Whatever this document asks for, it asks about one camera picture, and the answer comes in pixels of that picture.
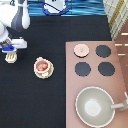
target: stove burner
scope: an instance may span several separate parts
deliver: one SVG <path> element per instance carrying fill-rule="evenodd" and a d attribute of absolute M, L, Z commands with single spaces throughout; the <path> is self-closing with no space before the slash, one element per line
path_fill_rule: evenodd
<path fill-rule="evenodd" d="M 111 49 L 106 45 L 99 45 L 96 48 L 96 54 L 100 57 L 106 58 L 110 56 Z"/>
<path fill-rule="evenodd" d="M 103 76 L 112 76 L 115 72 L 114 66 L 109 62 L 101 62 L 98 70 Z"/>
<path fill-rule="evenodd" d="M 91 68 L 86 62 L 79 62 L 75 66 L 75 72 L 79 76 L 87 76 L 89 75 Z"/>

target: cable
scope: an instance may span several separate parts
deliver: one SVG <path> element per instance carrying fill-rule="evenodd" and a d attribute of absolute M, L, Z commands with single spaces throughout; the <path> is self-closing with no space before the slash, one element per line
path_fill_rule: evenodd
<path fill-rule="evenodd" d="M 57 9 L 57 8 L 55 8 L 54 6 L 52 6 L 52 5 L 50 5 L 50 4 L 48 4 L 48 3 L 45 3 L 45 2 L 43 2 L 43 1 L 28 1 L 28 4 L 46 4 L 46 5 L 48 5 L 48 6 L 50 6 L 50 7 L 52 7 L 52 8 L 54 8 L 55 10 L 57 10 L 57 11 L 61 11 L 61 10 L 59 10 L 59 9 Z"/>

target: dark floor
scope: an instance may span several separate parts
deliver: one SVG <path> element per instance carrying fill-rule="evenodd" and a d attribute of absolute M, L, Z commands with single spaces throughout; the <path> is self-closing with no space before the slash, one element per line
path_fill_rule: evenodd
<path fill-rule="evenodd" d="M 0 53 L 0 128 L 66 128 L 66 41 L 111 41 L 107 16 L 31 17 L 22 36 L 28 48 L 8 64 Z M 53 75 L 36 77 L 36 58 L 50 60 Z"/>

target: small bowl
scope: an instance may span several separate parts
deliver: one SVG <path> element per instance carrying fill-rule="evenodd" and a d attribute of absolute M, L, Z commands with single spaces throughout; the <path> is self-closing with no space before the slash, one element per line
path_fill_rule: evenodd
<path fill-rule="evenodd" d="M 40 64 L 44 64 L 44 63 L 48 65 L 47 69 L 45 69 L 44 71 L 39 71 L 39 70 L 37 69 L 38 66 L 39 66 Z M 35 64 L 34 64 L 34 71 L 37 72 L 37 73 L 39 73 L 39 74 L 44 74 L 44 73 L 48 72 L 49 69 L 50 69 L 50 62 L 49 62 L 48 60 L 46 60 L 46 59 L 37 60 L 37 61 L 35 62 Z"/>

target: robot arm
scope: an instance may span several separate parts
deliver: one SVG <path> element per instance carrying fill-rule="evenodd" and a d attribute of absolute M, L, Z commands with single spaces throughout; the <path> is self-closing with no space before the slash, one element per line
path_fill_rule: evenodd
<path fill-rule="evenodd" d="M 0 22 L 18 32 L 27 29 L 30 25 L 27 7 L 27 0 L 16 0 L 15 6 L 0 5 Z"/>

